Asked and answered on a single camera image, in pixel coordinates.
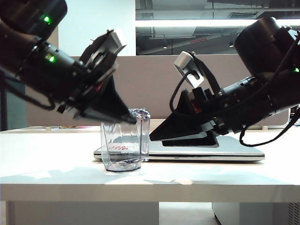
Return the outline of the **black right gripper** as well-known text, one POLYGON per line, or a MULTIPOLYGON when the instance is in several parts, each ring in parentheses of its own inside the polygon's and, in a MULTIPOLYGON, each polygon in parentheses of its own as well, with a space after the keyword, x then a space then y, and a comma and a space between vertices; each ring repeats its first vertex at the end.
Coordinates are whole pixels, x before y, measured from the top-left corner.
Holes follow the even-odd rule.
POLYGON ((151 132, 150 140, 162 141, 166 147, 217 148, 219 143, 214 135, 235 130, 234 106, 234 87, 226 87, 217 94, 201 87, 191 92, 183 90, 177 108, 151 132))

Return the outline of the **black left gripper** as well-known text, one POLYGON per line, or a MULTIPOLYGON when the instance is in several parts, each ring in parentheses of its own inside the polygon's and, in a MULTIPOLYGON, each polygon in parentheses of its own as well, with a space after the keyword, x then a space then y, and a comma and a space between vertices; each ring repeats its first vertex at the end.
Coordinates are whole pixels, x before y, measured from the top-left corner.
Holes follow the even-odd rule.
POLYGON ((136 119, 116 91, 113 74, 115 61, 59 63, 62 88, 58 112, 73 111, 75 120, 135 124, 136 119))

